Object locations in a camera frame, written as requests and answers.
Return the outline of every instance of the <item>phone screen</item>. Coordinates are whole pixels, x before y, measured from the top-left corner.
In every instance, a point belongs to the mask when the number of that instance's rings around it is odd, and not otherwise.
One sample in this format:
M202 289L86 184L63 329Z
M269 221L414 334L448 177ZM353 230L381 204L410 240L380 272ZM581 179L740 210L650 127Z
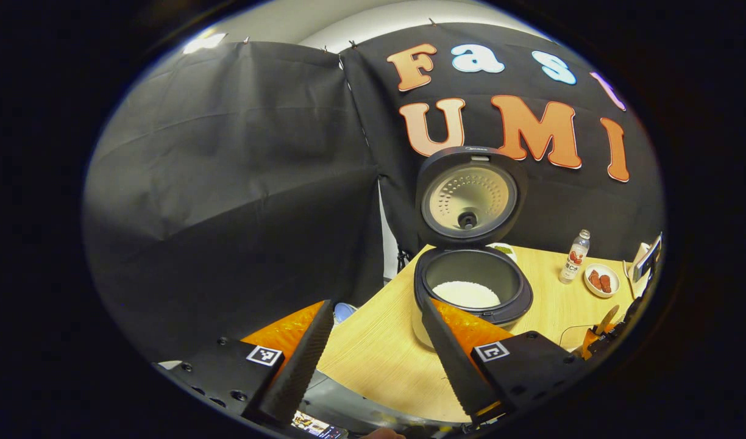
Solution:
M300 411L295 412L292 426L326 439L345 439L349 435L349 432L343 428L322 422Z

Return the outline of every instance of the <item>rice cooker lid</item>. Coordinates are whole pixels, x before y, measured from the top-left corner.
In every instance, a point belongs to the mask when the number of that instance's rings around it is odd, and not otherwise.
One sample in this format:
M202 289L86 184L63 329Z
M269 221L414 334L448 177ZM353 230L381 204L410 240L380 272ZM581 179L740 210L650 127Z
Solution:
M511 230L527 195L527 172L496 148L445 148L417 176L417 229L439 248L483 246Z

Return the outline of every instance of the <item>black curtain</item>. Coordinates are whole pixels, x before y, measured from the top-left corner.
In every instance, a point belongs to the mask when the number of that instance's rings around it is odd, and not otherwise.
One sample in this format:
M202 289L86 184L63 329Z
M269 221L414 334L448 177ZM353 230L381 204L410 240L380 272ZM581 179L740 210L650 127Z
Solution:
M424 86L401 92L400 76L390 55L429 43L437 52L429 55L433 68ZM464 73L452 66L450 52L458 45L483 45L505 65L499 73ZM576 77L576 84L548 77L533 51L562 59ZM401 106L423 102L430 106L426 116L433 141L446 139L446 119L435 103L443 98L462 98L465 145L493 148L502 146L503 127L495 95L521 97L540 119L550 101L574 108L578 170L554 166L544 157L540 162L527 151L521 161L530 176L527 202L505 237L510 244L567 252L579 230L591 231L590 256L627 259L635 256L640 242L651 242L664 230L665 199L654 150L634 110L621 111L590 76L593 67L566 48L518 30L474 23L441 23L398 30L349 48L341 54L354 102L360 112L373 156L378 164L381 193L387 222L401 247L418 252L423 242L415 227L415 187L418 169L424 161L410 146L406 124L398 113ZM616 91L622 102L626 98ZM609 139L600 123L607 117L624 130L624 145L630 180L621 183L607 173Z
M151 361L326 298L361 305L382 281L376 181L337 54L176 52L132 87L89 163L91 272Z

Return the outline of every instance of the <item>wooden table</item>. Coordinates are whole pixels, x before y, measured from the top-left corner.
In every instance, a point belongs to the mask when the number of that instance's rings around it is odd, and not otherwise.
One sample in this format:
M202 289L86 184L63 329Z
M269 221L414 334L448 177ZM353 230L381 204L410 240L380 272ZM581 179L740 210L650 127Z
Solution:
M425 247L394 279L332 331L317 369L362 396L412 416L450 423L469 422L452 392L438 356L424 347L411 328L414 267ZM533 287L533 305L509 331L537 330L555 343L569 327L597 324L619 305L624 315L633 297L623 263L591 257L584 266L602 263L619 277L619 291L610 298L592 294L581 278L562 284L558 274L563 253L513 247L517 264ZM583 336L582 329L573 332Z

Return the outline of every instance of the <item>orange letter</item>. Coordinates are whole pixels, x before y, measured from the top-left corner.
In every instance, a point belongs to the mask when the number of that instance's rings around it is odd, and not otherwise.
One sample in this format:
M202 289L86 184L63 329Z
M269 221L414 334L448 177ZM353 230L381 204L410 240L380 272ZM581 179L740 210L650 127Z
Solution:
M609 177L627 183L630 180L630 173L627 172L625 144L622 142L622 137L625 133L622 131L619 123L611 119L601 117L601 125L606 129L606 133L609 134L609 147L612 150L612 162L608 168Z
M463 130L463 114L460 111L465 106L465 101L459 98L441 99L435 103L435 107L443 111L446 118L446 140L437 143L430 140L427 132L427 118L424 116L430 106L421 102L403 105L400 114L406 120L406 131L411 147L421 155L429 157L434 152L443 148L462 146L465 142L465 131Z
M492 104L500 110L503 119L503 146L501 153L512 159L524 160L527 153L520 146L520 135L536 160L541 160L552 141L549 161L557 166L577 170L581 159L576 153L574 135L574 109L560 102L546 104L539 122L526 103L517 96L492 97Z
M429 56L422 54L434 55L437 51L433 45L423 44L390 55L386 60L395 64L397 73L400 75L400 84L397 84L397 89L409 91L428 84L430 82L429 75L421 74L419 68L421 67L425 72L429 72L432 70L432 60Z

